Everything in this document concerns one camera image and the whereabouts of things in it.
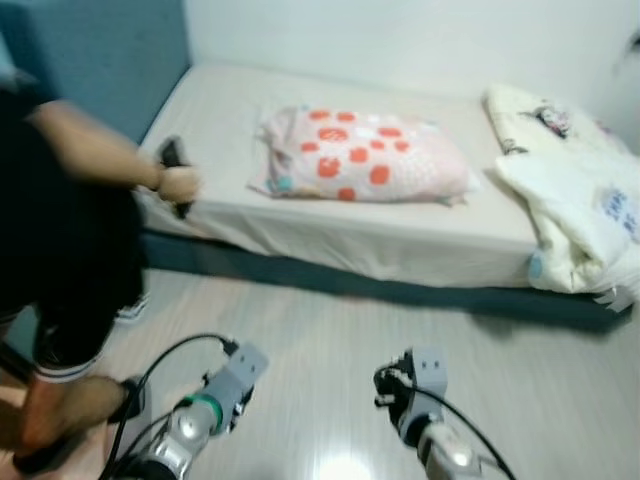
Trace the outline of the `person's left hand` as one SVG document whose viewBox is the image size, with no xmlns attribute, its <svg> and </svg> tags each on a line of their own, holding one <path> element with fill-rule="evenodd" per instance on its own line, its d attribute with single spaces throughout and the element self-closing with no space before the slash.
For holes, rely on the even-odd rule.
<svg viewBox="0 0 640 480">
<path fill-rule="evenodd" d="M 200 173 L 193 166 L 164 166 L 152 191 L 174 205 L 192 204 L 201 187 Z"/>
</svg>

